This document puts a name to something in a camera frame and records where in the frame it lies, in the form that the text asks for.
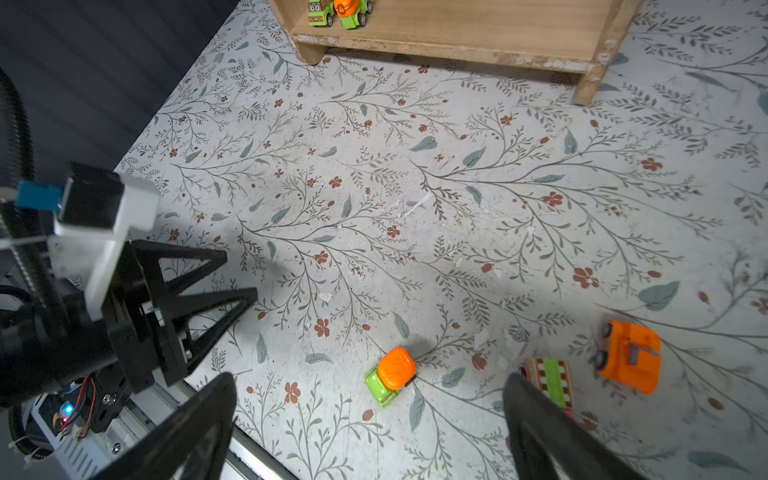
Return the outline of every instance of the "dark wall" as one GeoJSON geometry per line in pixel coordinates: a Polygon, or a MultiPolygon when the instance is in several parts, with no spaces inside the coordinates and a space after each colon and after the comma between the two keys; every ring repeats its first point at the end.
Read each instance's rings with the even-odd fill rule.
{"type": "Polygon", "coordinates": [[[70,161],[113,169],[236,4],[0,0],[0,66],[24,101],[38,180],[62,180],[70,161]]]}

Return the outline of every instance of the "floral pattern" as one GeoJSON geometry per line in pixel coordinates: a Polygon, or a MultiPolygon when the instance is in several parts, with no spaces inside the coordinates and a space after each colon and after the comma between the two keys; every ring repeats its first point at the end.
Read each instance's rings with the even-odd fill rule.
{"type": "Polygon", "coordinates": [[[149,238],[227,252],[195,288],[259,288],[189,381],[231,371],[238,425],[301,479],[515,478],[501,387],[554,356],[643,475],[759,475],[765,28],[760,0],[649,0],[579,107],[571,74],[304,65],[242,0],[118,167],[162,193],[149,238]],[[654,394],[595,373],[609,318],[660,335],[654,394]],[[362,378],[396,346],[417,376],[381,409],[362,378]]]}

